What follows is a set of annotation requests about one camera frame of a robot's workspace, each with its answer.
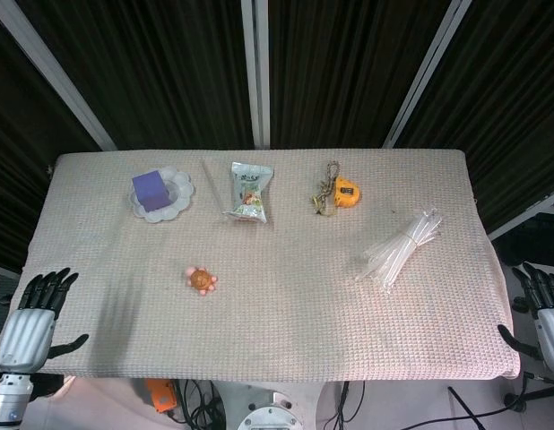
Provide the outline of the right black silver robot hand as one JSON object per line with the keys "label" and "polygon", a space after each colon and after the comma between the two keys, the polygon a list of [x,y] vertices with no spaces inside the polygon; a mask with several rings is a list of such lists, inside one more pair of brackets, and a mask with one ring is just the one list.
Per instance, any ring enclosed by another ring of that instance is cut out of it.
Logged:
{"label": "right black silver robot hand", "polygon": [[523,262],[522,267],[522,270],[512,268],[524,292],[523,297],[515,298],[513,305],[520,305],[531,314],[538,345],[522,343],[503,324],[498,325],[498,332],[512,350],[542,361],[554,374],[554,273],[547,273],[528,262]]}

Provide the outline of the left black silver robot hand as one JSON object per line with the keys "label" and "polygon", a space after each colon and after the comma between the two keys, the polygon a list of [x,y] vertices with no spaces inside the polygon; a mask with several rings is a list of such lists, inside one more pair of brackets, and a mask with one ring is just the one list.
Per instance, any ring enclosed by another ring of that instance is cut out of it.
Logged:
{"label": "left black silver robot hand", "polygon": [[23,290],[17,308],[7,318],[0,340],[0,373],[35,374],[47,360],[81,348],[90,335],[54,346],[56,323],[70,287],[79,274],[64,268],[34,277]]}

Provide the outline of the orange toy figure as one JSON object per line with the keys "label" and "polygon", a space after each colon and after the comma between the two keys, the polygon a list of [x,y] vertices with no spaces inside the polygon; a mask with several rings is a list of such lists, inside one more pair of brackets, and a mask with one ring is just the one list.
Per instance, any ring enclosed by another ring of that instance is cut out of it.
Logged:
{"label": "orange toy figure", "polygon": [[216,290],[218,278],[208,272],[204,267],[191,266],[185,271],[186,284],[194,289],[200,296]]}

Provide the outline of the grey round robot base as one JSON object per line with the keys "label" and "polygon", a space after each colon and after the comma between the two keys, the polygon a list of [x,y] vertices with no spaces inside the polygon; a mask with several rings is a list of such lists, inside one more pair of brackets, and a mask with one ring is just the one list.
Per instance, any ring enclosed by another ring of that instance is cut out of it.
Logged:
{"label": "grey round robot base", "polygon": [[246,404],[237,430],[304,430],[291,399],[279,391],[267,391]]}

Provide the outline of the white flower-shaped plastic plate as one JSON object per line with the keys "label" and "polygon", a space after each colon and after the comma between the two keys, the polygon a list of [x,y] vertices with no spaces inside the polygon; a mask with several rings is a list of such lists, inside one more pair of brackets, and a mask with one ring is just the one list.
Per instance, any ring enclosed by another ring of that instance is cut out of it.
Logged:
{"label": "white flower-shaped plastic plate", "polygon": [[190,175],[186,172],[178,171],[173,167],[157,168],[169,191],[170,205],[156,211],[147,212],[138,202],[131,180],[130,191],[128,193],[128,202],[132,208],[133,214],[148,223],[155,224],[162,221],[171,221],[175,219],[182,211],[189,208],[192,196],[195,193],[194,185],[191,182]]}

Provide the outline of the beige woven table mat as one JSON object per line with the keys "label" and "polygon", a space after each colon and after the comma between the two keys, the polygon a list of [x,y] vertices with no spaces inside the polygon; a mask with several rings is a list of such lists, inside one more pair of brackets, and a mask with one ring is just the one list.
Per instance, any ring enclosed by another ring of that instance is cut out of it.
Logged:
{"label": "beige woven table mat", "polygon": [[[329,161],[359,202],[331,217],[311,201]],[[266,223],[233,208],[233,162],[269,166]],[[171,221],[137,218],[131,180],[173,167],[195,193]],[[442,216],[389,292],[355,277],[363,252],[423,211]],[[188,267],[218,278],[200,296]],[[46,362],[53,374],[223,381],[486,380],[519,374],[498,325],[504,275],[459,150],[124,150],[67,154],[22,266],[26,285],[69,268],[54,341],[90,335]]]}

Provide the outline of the orange control box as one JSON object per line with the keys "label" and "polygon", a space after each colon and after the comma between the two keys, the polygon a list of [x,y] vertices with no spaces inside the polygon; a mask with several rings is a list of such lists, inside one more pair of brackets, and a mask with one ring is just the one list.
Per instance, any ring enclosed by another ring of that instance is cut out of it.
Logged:
{"label": "orange control box", "polygon": [[174,383],[169,379],[145,379],[151,394],[153,407],[158,413],[166,413],[177,406]]}

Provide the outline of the bundle of clear straws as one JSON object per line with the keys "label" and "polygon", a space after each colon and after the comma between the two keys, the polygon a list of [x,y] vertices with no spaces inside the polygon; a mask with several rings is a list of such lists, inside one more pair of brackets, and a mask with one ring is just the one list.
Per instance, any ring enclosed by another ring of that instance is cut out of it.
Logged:
{"label": "bundle of clear straws", "polygon": [[441,223],[442,216],[436,209],[416,215],[404,229],[363,252],[366,264],[355,280],[372,280],[389,292],[415,251],[439,235]]}

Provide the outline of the purple foam cube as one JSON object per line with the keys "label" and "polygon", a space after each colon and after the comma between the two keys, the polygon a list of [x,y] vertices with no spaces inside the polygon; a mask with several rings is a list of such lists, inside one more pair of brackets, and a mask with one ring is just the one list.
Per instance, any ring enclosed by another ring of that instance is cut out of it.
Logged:
{"label": "purple foam cube", "polygon": [[132,184],[138,202],[147,212],[170,205],[169,191],[158,170],[133,177]]}

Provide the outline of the yellow tape measure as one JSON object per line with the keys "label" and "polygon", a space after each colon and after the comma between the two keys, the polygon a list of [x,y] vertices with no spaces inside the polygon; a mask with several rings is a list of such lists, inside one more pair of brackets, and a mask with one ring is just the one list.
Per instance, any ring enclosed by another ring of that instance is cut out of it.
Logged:
{"label": "yellow tape measure", "polygon": [[360,196],[360,189],[355,183],[341,176],[336,177],[333,196],[333,202],[336,207],[353,207],[359,202]]}

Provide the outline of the silver green snack packet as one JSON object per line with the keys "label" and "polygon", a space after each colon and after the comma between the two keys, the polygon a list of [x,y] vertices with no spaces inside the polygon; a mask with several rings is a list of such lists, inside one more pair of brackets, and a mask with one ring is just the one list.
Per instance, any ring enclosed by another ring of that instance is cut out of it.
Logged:
{"label": "silver green snack packet", "polygon": [[223,214],[234,219],[266,223],[263,190],[273,177],[273,168],[233,162],[233,208]]}

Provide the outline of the white frame post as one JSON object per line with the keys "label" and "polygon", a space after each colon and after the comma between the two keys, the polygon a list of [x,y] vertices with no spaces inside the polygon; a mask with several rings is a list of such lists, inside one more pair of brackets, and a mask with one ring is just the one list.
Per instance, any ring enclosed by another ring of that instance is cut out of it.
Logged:
{"label": "white frame post", "polygon": [[425,89],[439,66],[471,4],[472,0],[450,0],[449,6],[437,28],[436,34],[428,46],[428,50],[411,82],[403,103],[385,137],[382,145],[383,149],[392,149],[395,144],[398,143],[405,126],[408,124],[411,115],[420,102]]}
{"label": "white frame post", "polygon": [[497,238],[503,236],[505,233],[509,232],[510,230],[518,227],[528,219],[533,218],[539,213],[547,213],[547,214],[554,214],[554,192],[550,195],[544,196],[539,201],[532,204],[529,208],[524,210],[521,214],[513,217],[508,222],[500,226],[499,228],[496,228],[495,230],[491,231],[488,234],[488,238],[490,241],[494,241]]}
{"label": "white frame post", "polygon": [[0,0],[0,24],[66,104],[102,151],[116,151],[117,146],[94,114],[89,103],[14,0]]}
{"label": "white frame post", "polygon": [[256,150],[271,146],[268,0],[240,0],[252,134]]}

